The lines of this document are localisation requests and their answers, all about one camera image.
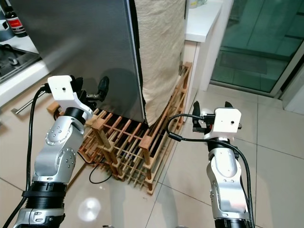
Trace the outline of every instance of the red label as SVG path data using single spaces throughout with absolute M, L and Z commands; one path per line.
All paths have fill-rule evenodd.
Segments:
M 8 20 L 8 23 L 10 24 L 10 26 L 11 26 L 12 28 L 22 26 L 22 24 L 21 24 L 21 22 L 20 22 L 19 19 Z

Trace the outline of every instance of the beige cloth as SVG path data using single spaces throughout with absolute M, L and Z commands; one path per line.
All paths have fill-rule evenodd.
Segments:
M 135 0 L 142 65 L 142 93 L 151 126 L 174 90 L 185 40 L 185 0 Z

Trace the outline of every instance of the glass door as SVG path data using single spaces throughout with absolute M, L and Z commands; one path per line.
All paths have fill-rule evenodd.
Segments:
M 275 96 L 304 54 L 304 0 L 234 0 L 211 82 Z

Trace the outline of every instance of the white countertop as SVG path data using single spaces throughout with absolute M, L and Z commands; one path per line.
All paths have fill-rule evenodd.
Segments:
M 28 36 L 22 38 L 13 37 L 7 41 L 0 42 L 0 44 L 10 44 L 13 48 L 38 53 Z M 0 107 L 48 74 L 49 70 L 41 60 L 0 84 Z
M 222 0 L 208 0 L 205 5 L 189 9 L 186 40 L 205 42 L 222 8 Z

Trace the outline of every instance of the wooden rack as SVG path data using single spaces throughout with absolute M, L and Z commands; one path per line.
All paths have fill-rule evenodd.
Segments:
M 86 122 L 84 142 L 79 153 L 94 166 L 106 160 L 117 180 L 147 187 L 153 194 L 160 173 L 174 145 L 165 131 L 168 119 L 183 113 L 191 63 L 186 63 L 178 84 L 159 120 L 151 127 L 106 111 L 96 109 Z M 169 129 L 178 133 L 182 117 L 172 121 Z

